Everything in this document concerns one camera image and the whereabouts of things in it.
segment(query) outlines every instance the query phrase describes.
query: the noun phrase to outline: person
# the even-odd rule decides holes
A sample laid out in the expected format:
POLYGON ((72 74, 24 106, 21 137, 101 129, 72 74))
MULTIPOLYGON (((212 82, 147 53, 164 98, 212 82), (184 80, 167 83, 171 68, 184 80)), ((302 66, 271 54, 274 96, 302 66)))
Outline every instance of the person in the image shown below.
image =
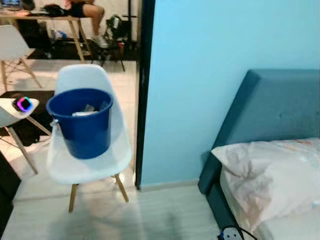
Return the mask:
POLYGON ((64 0, 64 7, 76 18, 91 18, 92 40, 101 48, 107 48, 106 40, 99 34, 100 22, 105 14, 102 6, 94 4, 95 0, 64 0))

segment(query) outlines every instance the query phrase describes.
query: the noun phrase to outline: baseboard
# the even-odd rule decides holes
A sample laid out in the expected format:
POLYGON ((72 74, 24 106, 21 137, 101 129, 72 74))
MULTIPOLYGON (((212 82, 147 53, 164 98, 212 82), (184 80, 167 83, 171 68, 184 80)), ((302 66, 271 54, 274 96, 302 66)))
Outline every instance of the baseboard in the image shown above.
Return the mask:
POLYGON ((145 192, 157 191, 157 190, 162 190, 162 189, 195 186, 198 184, 198 182, 199 182, 199 179, 193 179, 193 180, 179 181, 179 182, 146 184, 146 185, 141 185, 140 191, 145 193, 145 192))

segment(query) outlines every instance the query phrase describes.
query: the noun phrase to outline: white chair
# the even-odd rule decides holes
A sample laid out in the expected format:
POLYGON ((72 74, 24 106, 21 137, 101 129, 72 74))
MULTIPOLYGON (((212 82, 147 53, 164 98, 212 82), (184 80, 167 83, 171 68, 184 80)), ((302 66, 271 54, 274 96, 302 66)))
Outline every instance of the white chair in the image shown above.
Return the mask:
POLYGON ((6 63, 5 61, 11 61, 8 66, 17 69, 14 60, 19 59, 22 65, 25 68, 25 71, 31 75, 36 84, 42 88, 40 83, 37 81, 35 74, 28 67, 26 62, 23 60, 23 57, 30 51, 27 43, 18 32, 18 30, 12 25, 2 25, 0 26, 0 65, 2 73, 2 81, 4 84, 4 90, 8 90, 7 86, 7 76, 6 76, 6 63))
POLYGON ((69 213, 74 209, 78 184, 107 177, 115 177, 124 200, 126 202, 129 201, 124 186, 120 181, 119 173, 129 165, 132 158, 132 149, 125 118, 110 79, 105 70, 98 65, 69 65, 59 71, 55 94, 83 88, 104 90, 113 96, 111 144, 103 154, 95 158, 80 160, 69 153, 61 130, 57 125, 53 126, 47 169, 49 175, 58 183, 72 185, 69 213))
POLYGON ((14 98, 0 98, 0 128, 5 128, 8 131, 11 137, 15 140, 16 144, 18 145, 26 161, 32 168, 33 172, 35 174, 38 174, 38 171, 36 167, 33 165, 33 161, 31 160, 29 154, 24 148, 20 138, 18 137, 16 131, 10 125, 15 124, 16 122, 22 119, 28 119, 31 123, 33 123, 35 126, 37 126, 39 129, 44 131, 49 136, 51 135, 51 132, 48 131, 44 126, 42 126, 39 122, 37 122, 30 116, 32 112, 36 109, 36 107, 39 105, 39 101, 37 99, 30 99, 30 101, 32 102, 32 108, 28 112, 17 111, 12 105, 12 102, 14 100, 14 98))

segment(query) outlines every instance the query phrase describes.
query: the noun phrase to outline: white pillow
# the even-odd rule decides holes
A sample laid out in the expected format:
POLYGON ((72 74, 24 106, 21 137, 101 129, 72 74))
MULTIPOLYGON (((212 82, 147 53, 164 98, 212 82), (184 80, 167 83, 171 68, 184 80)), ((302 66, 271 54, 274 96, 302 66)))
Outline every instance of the white pillow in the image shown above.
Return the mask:
POLYGON ((297 214, 320 201, 320 139, 237 143, 212 153, 253 231, 262 221, 297 214))

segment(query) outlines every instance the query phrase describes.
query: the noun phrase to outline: light blue wall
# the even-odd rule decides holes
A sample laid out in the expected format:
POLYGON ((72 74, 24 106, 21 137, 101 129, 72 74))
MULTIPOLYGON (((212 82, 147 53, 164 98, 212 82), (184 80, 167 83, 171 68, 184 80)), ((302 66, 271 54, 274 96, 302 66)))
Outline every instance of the light blue wall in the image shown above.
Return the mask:
POLYGON ((319 68, 319 0, 156 0, 142 186, 199 178, 247 70, 319 68))

